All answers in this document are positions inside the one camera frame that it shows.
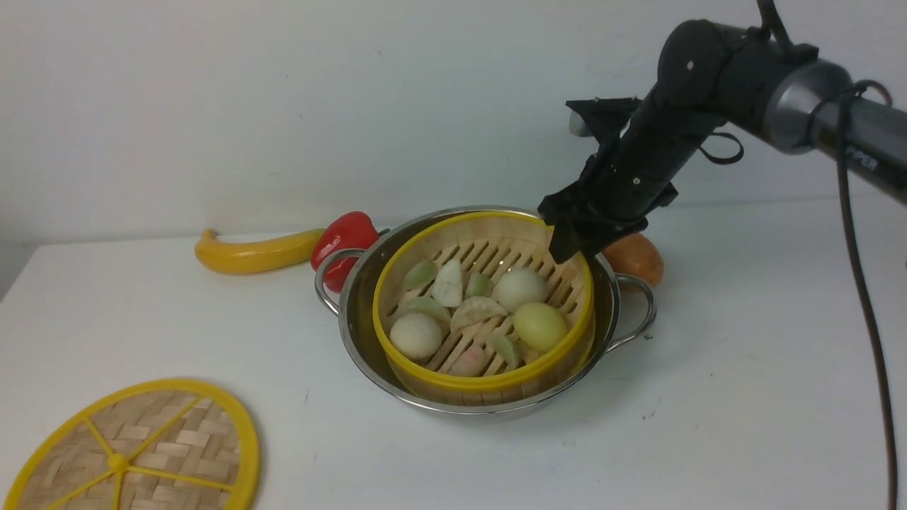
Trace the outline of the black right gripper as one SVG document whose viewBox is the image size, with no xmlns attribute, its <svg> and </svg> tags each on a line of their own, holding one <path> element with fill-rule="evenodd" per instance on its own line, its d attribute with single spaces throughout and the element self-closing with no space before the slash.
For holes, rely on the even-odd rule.
<svg viewBox="0 0 907 510">
<path fill-rule="evenodd" d="M 557 264 L 566 264 L 584 245 L 612 245 L 644 230 L 652 203 L 670 182 L 661 166 L 654 176 L 643 174 L 648 157 L 667 151 L 655 148 L 657 136 L 651 132 L 660 107 L 649 97 L 641 100 L 621 138 L 598 143 L 579 178 L 538 206 L 541 219 L 553 228 L 548 252 Z"/>
</svg>

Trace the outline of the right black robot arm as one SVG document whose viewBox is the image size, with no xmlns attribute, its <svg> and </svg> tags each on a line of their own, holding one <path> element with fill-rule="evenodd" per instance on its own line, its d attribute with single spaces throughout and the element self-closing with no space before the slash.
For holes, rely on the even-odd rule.
<svg viewBox="0 0 907 510">
<path fill-rule="evenodd" d="M 864 87 L 816 46 L 793 45 L 775 21 L 681 23 L 665 42 L 645 98 L 568 101 L 571 129 L 598 152 L 580 177 L 538 207 L 559 264 L 647 228 L 677 197 L 677 172 L 731 123 L 781 154 L 818 149 L 895 200 L 905 200 L 905 113 L 859 97 Z"/>
</svg>

